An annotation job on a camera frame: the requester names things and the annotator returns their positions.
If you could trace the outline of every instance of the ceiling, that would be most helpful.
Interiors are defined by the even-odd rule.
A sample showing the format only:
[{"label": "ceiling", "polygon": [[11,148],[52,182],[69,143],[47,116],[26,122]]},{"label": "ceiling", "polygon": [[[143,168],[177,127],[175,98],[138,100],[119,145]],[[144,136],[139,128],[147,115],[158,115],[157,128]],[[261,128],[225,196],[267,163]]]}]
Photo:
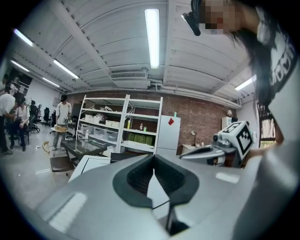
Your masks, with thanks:
[{"label": "ceiling", "polygon": [[[150,68],[144,15],[148,8],[160,13],[160,67],[155,70]],[[252,76],[246,51],[224,35],[194,36],[181,18],[190,11],[190,0],[45,1],[18,28],[35,45],[14,35],[12,58],[62,92],[117,90],[110,73],[147,69],[149,80],[126,81],[122,88],[240,107],[239,99],[254,92],[252,84],[234,89]],[[72,79],[54,59],[80,78]]]}]

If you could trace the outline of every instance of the white refrigerator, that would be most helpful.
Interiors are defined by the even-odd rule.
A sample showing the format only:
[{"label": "white refrigerator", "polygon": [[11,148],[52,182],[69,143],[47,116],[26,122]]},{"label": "white refrigerator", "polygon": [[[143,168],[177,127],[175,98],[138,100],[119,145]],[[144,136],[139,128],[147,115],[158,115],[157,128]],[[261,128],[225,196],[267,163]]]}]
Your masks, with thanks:
[{"label": "white refrigerator", "polygon": [[176,156],[180,118],[161,115],[156,154]]}]

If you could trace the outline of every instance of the white shelving unit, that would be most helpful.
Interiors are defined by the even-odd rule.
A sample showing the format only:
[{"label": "white shelving unit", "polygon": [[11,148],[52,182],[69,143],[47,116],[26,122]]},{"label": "white shelving unit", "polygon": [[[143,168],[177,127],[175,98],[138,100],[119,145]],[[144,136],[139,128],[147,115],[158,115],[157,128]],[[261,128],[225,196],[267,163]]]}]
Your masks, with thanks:
[{"label": "white shelving unit", "polygon": [[[91,113],[103,113],[105,115],[111,115],[111,116],[118,116],[120,117],[120,123],[123,122],[123,118],[125,117],[125,113],[126,113],[126,102],[127,99],[129,98],[129,95],[126,95],[125,98],[109,98],[109,97],[86,97],[86,95],[84,96],[84,99],[82,101],[82,106],[81,106],[81,110],[80,110],[80,114],[79,116],[81,116],[81,114],[83,112],[91,112]],[[84,108],[84,104],[86,104],[88,101],[90,101],[92,104],[94,105],[107,105],[107,106],[123,106],[122,111],[121,112],[112,112],[112,111],[106,111],[106,110],[98,110],[98,109],[92,109],[92,108]],[[120,127],[113,127],[113,126],[108,126],[106,124],[102,124],[102,123],[96,123],[96,122],[89,122],[83,119],[79,119],[79,123],[77,125],[77,131],[76,131],[76,139],[78,139],[78,136],[84,136],[84,134],[79,130],[79,125],[81,123],[84,123],[85,125],[90,125],[90,126],[98,126],[101,128],[107,128],[107,129],[114,129],[114,130],[118,130],[118,138],[117,141],[112,142],[109,141],[107,139],[101,138],[98,135],[89,135],[90,138],[94,138],[112,145],[116,145],[116,149],[120,149],[118,146],[119,138],[121,138],[121,134],[120,134]]]},{"label": "white shelving unit", "polygon": [[[107,105],[107,106],[123,106],[121,112],[112,112],[112,111],[106,111],[106,110],[98,110],[98,109],[92,109],[92,108],[84,108],[84,104],[88,101],[92,102],[95,105]],[[159,131],[159,125],[160,125],[160,117],[161,117],[161,110],[163,105],[163,98],[160,98],[160,101],[152,101],[152,100],[143,100],[143,99],[131,99],[130,95],[126,95],[125,98],[108,98],[108,97],[86,97],[84,96],[84,99],[82,101],[82,107],[80,110],[79,116],[83,112],[90,112],[90,113],[102,113],[108,116],[115,116],[120,117],[120,126],[119,127],[113,127],[108,126],[106,124],[102,123],[95,123],[95,122],[89,122],[86,120],[79,119],[79,123],[77,125],[77,131],[76,131],[76,138],[78,139],[78,136],[83,136],[84,134],[79,130],[79,125],[81,123],[84,123],[85,125],[90,126],[99,126],[100,128],[107,128],[107,129],[114,129],[118,130],[118,138],[116,142],[109,141],[107,139],[100,138],[98,135],[89,135],[90,138],[98,139],[100,141],[116,145],[117,152],[120,153],[121,147],[125,147],[128,149],[135,149],[135,150],[141,150],[148,153],[156,153],[157,149],[157,142],[158,142],[158,131]],[[152,116],[152,115],[143,115],[143,114],[136,114],[135,108],[148,108],[148,109],[157,109],[158,110],[158,116]],[[140,130],[135,129],[127,129],[124,128],[125,120],[126,119],[139,119],[139,120],[145,120],[145,121],[155,121],[157,122],[157,129],[156,132],[144,132]],[[149,148],[147,146],[143,145],[135,145],[135,144],[129,144],[126,142],[123,142],[123,133],[124,132],[132,132],[137,134],[143,134],[143,135],[150,135],[155,137],[155,145],[153,148]]]},{"label": "white shelving unit", "polygon": [[[121,147],[129,148],[129,149],[136,149],[136,150],[141,150],[149,153],[156,153],[157,149],[157,144],[158,144],[158,131],[159,131],[159,125],[160,125],[160,117],[161,117],[161,110],[163,106],[163,98],[160,98],[160,101],[152,101],[152,100],[143,100],[143,99],[131,99],[130,95],[127,98],[127,102],[125,105],[125,108],[127,109],[128,106],[131,106],[133,111],[125,113],[125,117],[123,118],[123,121],[120,123],[120,134],[123,136],[123,132],[132,132],[132,133],[138,133],[138,134],[143,134],[143,135],[151,135],[155,136],[155,144],[154,148],[148,148],[145,146],[141,145],[135,145],[135,144],[128,144],[125,142],[122,142],[122,138],[119,139],[119,144],[118,144],[118,152],[120,152]],[[156,109],[158,110],[158,116],[152,116],[152,115],[143,115],[143,114],[136,114],[135,108],[148,108],[148,109]],[[139,120],[146,120],[146,121],[156,121],[157,122],[157,129],[155,133],[152,132],[144,132],[140,130],[135,130],[135,129],[127,129],[124,127],[125,120],[127,118],[132,118],[132,119],[139,119]]]},{"label": "white shelving unit", "polygon": [[89,121],[82,120],[82,119],[80,119],[79,121],[80,121],[80,122],[84,122],[84,123],[88,123],[88,124],[91,124],[91,125],[96,125],[96,126],[100,126],[100,127],[112,128],[112,129],[117,129],[117,130],[119,130],[118,127],[113,127],[113,126],[105,125],[105,124],[102,124],[102,123],[89,122]]}]

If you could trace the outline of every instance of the dark hair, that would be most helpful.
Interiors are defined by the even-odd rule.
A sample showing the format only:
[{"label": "dark hair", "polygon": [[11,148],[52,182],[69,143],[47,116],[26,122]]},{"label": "dark hair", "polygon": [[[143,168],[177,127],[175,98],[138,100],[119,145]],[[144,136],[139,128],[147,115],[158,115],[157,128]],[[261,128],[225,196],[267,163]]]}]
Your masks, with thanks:
[{"label": "dark hair", "polygon": [[68,97],[68,96],[67,96],[66,94],[61,95],[60,101],[61,101],[61,102],[66,101],[67,97]]},{"label": "dark hair", "polygon": [[19,106],[21,106],[21,104],[25,103],[25,101],[26,101],[26,98],[25,98],[24,94],[22,94],[22,93],[17,94],[15,99]]},{"label": "dark hair", "polygon": [[[248,7],[254,8],[255,5],[247,0],[233,0],[240,2]],[[265,23],[269,25],[271,29],[278,29],[278,24],[268,12],[264,12]],[[270,86],[270,74],[271,74],[271,48],[272,45],[263,45],[257,40],[257,35],[248,29],[242,28],[238,31],[228,34],[229,38],[244,45],[248,56],[249,66],[253,75],[256,75],[255,85],[255,98],[254,107],[256,107],[256,101],[258,102],[259,115],[269,115],[269,104],[273,99],[273,93]]]},{"label": "dark hair", "polygon": [[11,80],[7,80],[6,83],[5,83],[5,92],[9,93],[11,88],[10,88],[10,85],[11,85]]}]

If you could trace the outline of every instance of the red sticker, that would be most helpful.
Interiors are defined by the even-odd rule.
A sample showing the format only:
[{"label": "red sticker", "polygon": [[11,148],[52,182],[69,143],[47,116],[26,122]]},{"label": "red sticker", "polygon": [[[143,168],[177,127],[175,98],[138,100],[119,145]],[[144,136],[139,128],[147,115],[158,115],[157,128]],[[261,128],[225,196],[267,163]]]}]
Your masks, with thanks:
[{"label": "red sticker", "polygon": [[174,120],[172,118],[170,118],[169,125],[172,125],[173,123],[174,123]]}]

